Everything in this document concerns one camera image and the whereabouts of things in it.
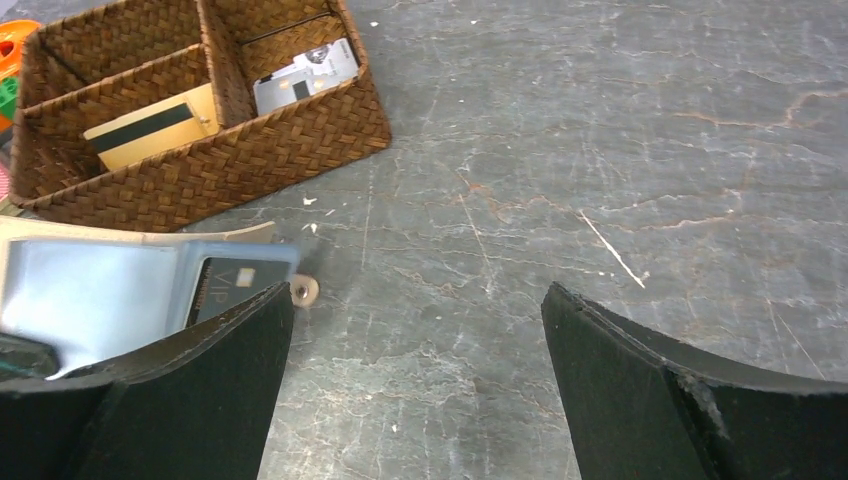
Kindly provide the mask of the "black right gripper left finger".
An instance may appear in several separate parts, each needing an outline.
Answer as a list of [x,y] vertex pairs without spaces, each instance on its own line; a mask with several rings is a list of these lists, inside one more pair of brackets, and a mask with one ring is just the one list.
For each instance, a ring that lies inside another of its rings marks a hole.
[[294,324],[287,284],[129,354],[1,385],[5,479],[254,479]]

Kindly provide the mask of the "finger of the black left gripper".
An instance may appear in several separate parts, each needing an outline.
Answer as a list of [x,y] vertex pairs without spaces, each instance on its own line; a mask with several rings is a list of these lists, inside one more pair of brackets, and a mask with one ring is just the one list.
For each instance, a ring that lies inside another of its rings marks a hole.
[[1,381],[47,379],[58,373],[60,360],[54,347],[1,333]]

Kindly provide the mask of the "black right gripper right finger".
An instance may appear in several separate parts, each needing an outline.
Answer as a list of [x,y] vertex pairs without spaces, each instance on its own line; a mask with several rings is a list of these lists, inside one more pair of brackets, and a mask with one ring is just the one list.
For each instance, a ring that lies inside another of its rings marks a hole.
[[844,383],[743,364],[553,283],[541,306],[585,479],[843,479]]

